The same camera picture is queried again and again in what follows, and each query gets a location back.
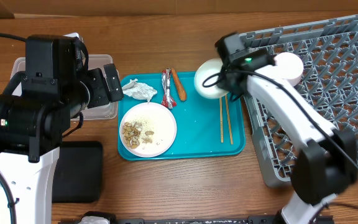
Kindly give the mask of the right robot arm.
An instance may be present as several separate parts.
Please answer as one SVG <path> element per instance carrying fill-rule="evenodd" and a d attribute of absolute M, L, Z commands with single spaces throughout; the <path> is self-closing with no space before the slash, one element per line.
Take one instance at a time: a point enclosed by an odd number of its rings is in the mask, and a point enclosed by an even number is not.
<path fill-rule="evenodd" d="M 237 33 L 220 38 L 215 48 L 223 61 L 216 86 L 236 97 L 248 93 L 259 100 L 298 151 L 290 176 L 293 196 L 274 222 L 311 223 L 357 182 L 354 132 L 338 130 L 295 90 L 304 69 L 296 54 L 251 52 Z"/>

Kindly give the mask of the white bowl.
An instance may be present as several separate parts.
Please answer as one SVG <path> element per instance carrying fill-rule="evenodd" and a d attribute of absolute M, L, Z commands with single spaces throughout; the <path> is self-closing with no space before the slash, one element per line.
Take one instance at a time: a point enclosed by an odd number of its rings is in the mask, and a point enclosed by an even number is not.
<path fill-rule="evenodd" d="M 222 68 L 220 58 L 213 58 L 203 63 L 197 69 L 194 77 L 196 91 L 204 98 L 218 99 L 228 94 L 228 91 L 219 88 L 216 82 Z"/>

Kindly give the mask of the wooden chopstick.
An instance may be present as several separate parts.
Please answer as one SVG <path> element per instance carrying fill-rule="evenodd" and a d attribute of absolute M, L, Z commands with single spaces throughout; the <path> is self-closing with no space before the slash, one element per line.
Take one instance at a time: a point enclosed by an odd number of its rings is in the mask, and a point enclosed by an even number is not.
<path fill-rule="evenodd" d="M 220 138 L 221 143 L 224 142 L 224 128 L 223 128 L 223 101 L 219 98 L 219 119 L 220 119 Z"/>
<path fill-rule="evenodd" d="M 227 125 L 229 129 L 229 140 L 231 145 L 234 144 L 233 137 L 232 137 L 232 126 L 231 126 L 231 117 L 230 117 L 230 111 L 229 111 L 229 104 L 228 104 L 228 97 L 227 95 L 224 96 L 225 99 L 225 105 L 226 105 L 226 114 L 227 114 Z"/>

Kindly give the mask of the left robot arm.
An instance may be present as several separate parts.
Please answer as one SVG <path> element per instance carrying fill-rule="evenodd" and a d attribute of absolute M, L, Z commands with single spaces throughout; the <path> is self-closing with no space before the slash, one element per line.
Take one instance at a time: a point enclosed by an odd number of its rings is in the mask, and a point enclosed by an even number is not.
<path fill-rule="evenodd" d="M 64 137 L 83 111 L 124 97 L 113 63 L 89 68 L 77 35 L 31 35 L 25 69 L 0 94 L 0 223 L 50 223 Z"/>

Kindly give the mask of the red silver snack wrapper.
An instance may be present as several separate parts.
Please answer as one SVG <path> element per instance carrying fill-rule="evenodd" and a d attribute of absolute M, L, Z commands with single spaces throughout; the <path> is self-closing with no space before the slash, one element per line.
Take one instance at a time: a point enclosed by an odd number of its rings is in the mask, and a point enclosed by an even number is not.
<path fill-rule="evenodd" d="M 171 75 L 170 68 L 166 68 L 165 70 L 162 71 L 162 87 L 163 87 L 162 105 L 171 110 L 177 105 L 177 103 L 173 99 L 170 93 L 170 75 Z"/>

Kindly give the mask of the pink bowl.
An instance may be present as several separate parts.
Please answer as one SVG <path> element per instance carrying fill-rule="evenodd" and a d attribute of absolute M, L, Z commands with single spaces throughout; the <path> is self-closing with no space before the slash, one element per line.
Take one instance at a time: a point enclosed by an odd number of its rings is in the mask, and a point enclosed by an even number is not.
<path fill-rule="evenodd" d="M 279 77 L 296 86 L 303 75 L 303 62 L 291 52 L 282 52 L 274 57 L 275 65 L 280 69 Z"/>

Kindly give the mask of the orange carrot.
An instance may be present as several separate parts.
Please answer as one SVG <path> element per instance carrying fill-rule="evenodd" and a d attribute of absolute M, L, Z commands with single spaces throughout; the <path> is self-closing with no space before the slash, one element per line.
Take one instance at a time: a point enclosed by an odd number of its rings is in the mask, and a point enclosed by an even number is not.
<path fill-rule="evenodd" d="M 172 77 L 173 77 L 173 80 L 174 80 L 174 83 L 175 83 L 175 87 L 177 89 L 179 99 L 181 101 L 186 101 L 187 94 L 186 94 L 186 91 L 185 91 L 183 85 L 181 84 L 181 81 L 180 81 L 180 79 L 178 77 L 178 74 L 177 74 L 176 70 L 174 68 L 171 68 L 171 73 L 172 73 Z"/>

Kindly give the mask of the white tissue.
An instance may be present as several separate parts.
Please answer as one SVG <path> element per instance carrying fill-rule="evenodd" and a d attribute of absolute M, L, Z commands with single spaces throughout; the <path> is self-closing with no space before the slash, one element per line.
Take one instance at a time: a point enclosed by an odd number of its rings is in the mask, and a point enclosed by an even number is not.
<path fill-rule="evenodd" d="M 158 93 L 156 89 L 146 83 L 138 82 L 138 79 L 130 80 L 122 87 L 123 94 L 136 100 L 145 100 L 149 102 L 154 95 Z"/>

